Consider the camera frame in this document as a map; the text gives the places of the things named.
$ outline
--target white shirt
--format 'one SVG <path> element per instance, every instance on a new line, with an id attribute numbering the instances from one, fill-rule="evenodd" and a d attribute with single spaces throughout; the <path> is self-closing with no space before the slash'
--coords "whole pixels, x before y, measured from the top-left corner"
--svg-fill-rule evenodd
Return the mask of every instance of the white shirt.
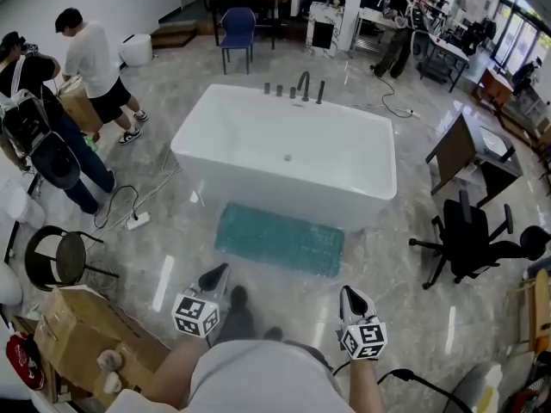
<path id="1" fill-rule="evenodd" d="M 308 352 L 272 341 L 232 341 L 201 357 L 185 413 L 354 413 Z M 124 390 L 108 413 L 177 413 Z"/>
<path id="2" fill-rule="evenodd" d="M 88 22 L 75 35 L 67 51 L 64 75 L 79 73 L 89 98 L 108 93 L 119 78 L 119 69 L 111 59 L 105 29 L 98 22 Z"/>

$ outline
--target trash bin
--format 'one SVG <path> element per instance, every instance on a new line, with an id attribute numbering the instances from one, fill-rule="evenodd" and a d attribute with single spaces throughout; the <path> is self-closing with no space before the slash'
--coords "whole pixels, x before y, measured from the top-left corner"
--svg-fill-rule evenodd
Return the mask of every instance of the trash bin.
<path id="1" fill-rule="evenodd" d="M 27 223 L 37 230 L 44 226 L 46 220 L 42 207 L 19 185 L 9 197 L 6 211 L 12 219 Z"/>
<path id="2" fill-rule="evenodd" d="M 134 35 L 121 43 L 119 54 L 129 66 L 140 66 L 149 63 L 153 59 L 152 37 L 146 34 Z"/>

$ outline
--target bathtub handle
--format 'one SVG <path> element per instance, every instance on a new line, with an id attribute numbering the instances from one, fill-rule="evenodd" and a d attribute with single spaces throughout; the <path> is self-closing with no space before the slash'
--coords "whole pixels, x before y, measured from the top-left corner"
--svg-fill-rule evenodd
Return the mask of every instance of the bathtub handle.
<path id="1" fill-rule="evenodd" d="M 316 101 L 316 104 L 321 104 L 321 98 L 324 95 L 324 88 L 325 88 L 325 81 L 322 81 L 319 85 L 319 92 L 318 92 L 318 100 Z"/>

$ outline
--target white pillar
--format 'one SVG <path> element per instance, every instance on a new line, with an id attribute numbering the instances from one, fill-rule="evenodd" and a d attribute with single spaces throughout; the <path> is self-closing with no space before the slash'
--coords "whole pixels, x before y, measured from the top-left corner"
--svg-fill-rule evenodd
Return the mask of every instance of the white pillar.
<path id="1" fill-rule="evenodd" d="M 341 26 L 341 33 L 338 41 L 338 49 L 341 51 L 348 51 L 350 49 L 361 1 L 362 0 L 346 0 L 346 4 L 344 5 L 343 24 Z"/>

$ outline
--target white bathtub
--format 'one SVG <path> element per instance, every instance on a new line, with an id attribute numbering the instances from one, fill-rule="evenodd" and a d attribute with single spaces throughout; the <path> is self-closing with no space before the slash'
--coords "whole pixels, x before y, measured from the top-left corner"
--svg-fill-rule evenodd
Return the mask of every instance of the white bathtub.
<path id="1" fill-rule="evenodd" d="M 356 231 L 396 195 L 390 120 L 299 94 L 213 84 L 171 149 L 205 202 Z"/>

